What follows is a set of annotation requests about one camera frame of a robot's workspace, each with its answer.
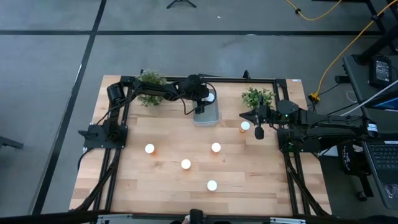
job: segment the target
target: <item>yellow cable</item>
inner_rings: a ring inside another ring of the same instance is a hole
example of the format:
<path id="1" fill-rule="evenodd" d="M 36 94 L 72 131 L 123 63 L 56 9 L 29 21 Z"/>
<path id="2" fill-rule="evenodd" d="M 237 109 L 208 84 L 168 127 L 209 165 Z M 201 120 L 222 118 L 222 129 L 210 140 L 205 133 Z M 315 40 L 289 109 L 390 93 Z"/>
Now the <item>yellow cable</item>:
<path id="1" fill-rule="evenodd" d="M 295 7 L 294 4 L 293 4 L 291 1 L 289 1 L 289 0 L 285 0 L 285 1 L 287 1 L 295 10 L 297 10 L 297 7 Z M 309 18 L 305 17 L 300 11 L 299 11 L 298 13 L 299 13 L 300 16 L 303 17 L 305 20 L 308 20 L 308 21 L 315 21 L 315 20 L 318 20 L 318 19 L 322 18 L 323 16 L 329 14 L 329 12 L 331 12 L 332 10 L 334 10 L 335 7 L 336 7 L 337 5 L 339 5 L 339 3 L 340 3 L 341 1 L 342 1 L 342 0 L 338 1 L 332 8 L 329 9 L 329 11 L 327 11 L 326 13 L 324 13 L 324 15 L 319 16 L 319 17 L 316 17 L 316 18 L 313 18 L 313 19 L 309 19 Z"/>
<path id="2" fill-rule="evenodd" d="M 392 4 L 394 4 L 394 3 L 397 2 L 397 1 L 398 1 L 398 0 L 392 1 L 392 2 L 391 2 L 390 4 L 388 4 L 384 9 L 382 9 L 382 10 L 377 14 L 377 16 L 380 16 L 380 14 L 382 14 L 386 9 L 388 9 Z M 322 77 L 321 77 L 321 80 L 320 80 L 320 82 L 319 82 L 319 86 L 318 86 L 317 92 L 312 94 L 313 97 L 314 97 L 315 99 L 318 98 L 319 92 L 320 92 L 320 90 L 321 90 L 323 78 L 324 78 L 325 75 L 328 73 L 328 71 L 329 71 L 329 69 L 331 68 L 331 66 L 343 55 L 343 53 L 344 53 L 356 40 L 359 39 L 359 37 L 360 37 L 372 24 L 373 24 L 373 21 L 371 21 L 371 22 L 358 34 L 358 36 L 356 36 L 355 39 L 354 39 L 353 41 L 351 41 L 351 43 L 349 43 L 349 44 L 347 45 L 347 47 L 344 48 L 344 50 L 331 62 L 331 64 L 330 64 L 329 67 L 325 70 L 325 72 L 323 73 L 323 75 L 322 75 Z"/>

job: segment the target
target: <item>laptop keyboard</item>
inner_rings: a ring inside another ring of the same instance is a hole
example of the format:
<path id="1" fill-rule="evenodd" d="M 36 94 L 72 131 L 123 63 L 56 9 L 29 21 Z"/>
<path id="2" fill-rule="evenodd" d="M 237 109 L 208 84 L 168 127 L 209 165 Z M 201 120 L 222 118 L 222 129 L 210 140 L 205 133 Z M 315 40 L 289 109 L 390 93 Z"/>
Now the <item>laptop keyboard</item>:
<path id="1" fill-rule="evenodd" d="M 398 144 L 368 144 L 377 169 L 398 170 Z"/>

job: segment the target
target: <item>green plant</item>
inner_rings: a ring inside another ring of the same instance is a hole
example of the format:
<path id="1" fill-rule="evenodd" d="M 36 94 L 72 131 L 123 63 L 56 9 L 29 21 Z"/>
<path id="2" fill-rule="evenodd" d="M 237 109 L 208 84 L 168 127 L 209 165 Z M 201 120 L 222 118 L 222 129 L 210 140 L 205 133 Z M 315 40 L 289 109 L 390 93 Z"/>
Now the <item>green plant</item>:
<path id="1" fill-rule="evenodd" d="M 245 93 L 242 93 L 243 103 L 250 109 L 254 110 L 259 107 L 259 97 L 262 96 L 264 103 L 269 105 L 272 108 L 272 98 L 275 96 L 275 93 L 272 93 L 270 90 L 265 88 L 262 91 L 259 91 L 253 87 L 250 87 L 249 90 Z"/>
<path id="2" fill-rule="evenodd" d="M 159 72 L 152 70 L 145 70 L 139 75 L 138 80 L 143 82 L 148 82 L 152 84 L 165 85 L 167 83 L 166 78 Z M 139 95 L 138 100 L 142 102 L 145 107 L 159 105 L 163 98 L 160 96 L 149 96 L 149 95 Z"/>

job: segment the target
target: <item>laptop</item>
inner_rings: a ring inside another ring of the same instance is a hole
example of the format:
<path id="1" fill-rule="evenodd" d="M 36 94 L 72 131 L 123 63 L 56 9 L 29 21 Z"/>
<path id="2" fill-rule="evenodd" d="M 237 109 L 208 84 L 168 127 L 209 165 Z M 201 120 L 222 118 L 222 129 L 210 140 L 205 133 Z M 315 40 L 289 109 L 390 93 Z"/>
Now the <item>laptop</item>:
<path id="1" fill-rule="evenodd" d="M 383 94 L 366 103 L 365 107 L 398 112 L 398 91 Z M 367 142 L 366 146 L 379 180 L 385 184 L 398 184 L 398 127 L 397 134 L 381 135 L 386 141 Z"/>

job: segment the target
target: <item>wooden tabletop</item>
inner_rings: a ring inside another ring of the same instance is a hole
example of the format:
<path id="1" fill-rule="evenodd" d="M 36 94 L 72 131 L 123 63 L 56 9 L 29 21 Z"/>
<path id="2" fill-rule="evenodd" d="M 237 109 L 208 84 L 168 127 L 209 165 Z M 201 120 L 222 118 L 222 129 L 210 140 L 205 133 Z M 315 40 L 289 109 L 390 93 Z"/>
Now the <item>wooden tabletop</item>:
<path id="1" fill-rule="evenodd" d="M 105 75 L 93 116 L 97 122 L 108 110 L 106 87 L 120 76 Z M 196 127 L 192 114 L 183 114 L 181 101 L 163 101 L 145 108 L 134 100 L 129 109 L 129 132 L 122 150 L 116 179 L 112 212 L 187 214 L 198 208 L 208 215 L 288 215 L 292 214 L 284 158 L 279 151 L 276 132 L 264 126 L 265 138 L 257 140 L 254 128 L 241 133 L 240 113 L 248 111 L 241 93 L 250 86 L 267 88 L 271 84 L 212 83 L 217 90 L 220 121 L 214 127 Z M 290 100 L 307 108 L 300 80 L 287 80 Z M 192 104 L 187 101 L 187 109 Z M 221 144 L 218 154 L 211 144 Z M 145 153 L 146 144 L 156 153 Z M 70 208 L 79 206 L 96 185 L 104 149 L 94 149 L 81 162 Z M 301 153 L 306 185 L 327 212 L 330 205 L 319 161 Z M 190 170 L 181 161 L 192 162 Z M 218 188 L 206 185 L 215 180 Z M 108 186 L 101 199 L 104 207 Z M 301 196 L 296 188 L 299 210 Z"/>

